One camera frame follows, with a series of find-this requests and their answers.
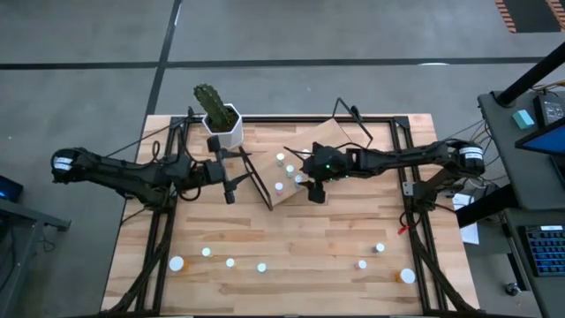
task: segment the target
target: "keyboard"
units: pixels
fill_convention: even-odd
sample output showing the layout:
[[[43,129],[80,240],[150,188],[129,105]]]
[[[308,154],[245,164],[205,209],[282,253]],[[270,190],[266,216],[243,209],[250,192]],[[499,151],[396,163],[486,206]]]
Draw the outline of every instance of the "keyboard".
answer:
[[[565,276],[565,225],[524,226],[535,276]]]

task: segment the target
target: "white label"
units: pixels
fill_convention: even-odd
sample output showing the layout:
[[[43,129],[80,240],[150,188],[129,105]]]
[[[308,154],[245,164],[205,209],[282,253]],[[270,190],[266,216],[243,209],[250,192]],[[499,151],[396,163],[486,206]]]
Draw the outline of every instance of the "white label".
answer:
[[[483,159],[481,154],[465,154],[465,159]]]
[[[68,170],[71,169],[71,166],[70,166],[70,165],[64,164],[64,163],[55,163],[53,166],[55,167],[55,169],[59,169],[59,170],[66,170],[66,171],[68,171]]]
[[[55,158],[55,162],[56,162],[56,163],[66,163],[66,164],[69,164],[69,163],[72,163],[72,159],[71,159],[71,158],[64,158],[64,157],[56,157],[56,158]]]
[[[563,231],[563,227],[560,225],[548,225],[548,226],[540,226],[542,231]]]
[[[477,147],[465,147],[465,148],[461,148],[459,149],[459,154],[463,155],[463,154],[468,154],[468,153],[474,153],[474,154],[483,154],[483,149],[481,148],[477,148]]]

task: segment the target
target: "teal box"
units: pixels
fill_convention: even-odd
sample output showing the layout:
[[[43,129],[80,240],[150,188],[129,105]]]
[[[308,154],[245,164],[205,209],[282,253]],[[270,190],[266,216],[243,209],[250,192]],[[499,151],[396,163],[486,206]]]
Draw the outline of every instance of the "teal box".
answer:
[[[518,127],[520,127],[520,129],[522,130],[534,126],[533,119],[531,119],[530,114],[528,114],[527,110],[517,111],[516,113],[514,113],[514,115],[512,115],[512,118],[514,118],[514,121],[516,121]]]

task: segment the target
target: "potted cactus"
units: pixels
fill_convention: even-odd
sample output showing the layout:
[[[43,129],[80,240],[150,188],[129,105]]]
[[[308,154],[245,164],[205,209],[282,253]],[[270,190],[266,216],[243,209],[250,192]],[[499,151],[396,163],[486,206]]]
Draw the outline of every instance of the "potted cactus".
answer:
[[[194,88],[194,96],[206,112],[202,124],[208,132],[217,135],[223,148],[231,149],[244,141],[241,115],[233,104],[222,102],[216,90],[208,84]]]

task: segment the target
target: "red clip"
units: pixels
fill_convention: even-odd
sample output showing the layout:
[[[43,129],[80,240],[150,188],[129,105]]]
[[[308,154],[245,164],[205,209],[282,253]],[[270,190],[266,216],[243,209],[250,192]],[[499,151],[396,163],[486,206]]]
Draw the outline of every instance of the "red clip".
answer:
[[[409,228],[410,228],[410,226],[408,226],[408,225],[402,227],[400,230],[398,230],[398,235],[402,235],[402,233],[404,233]]]

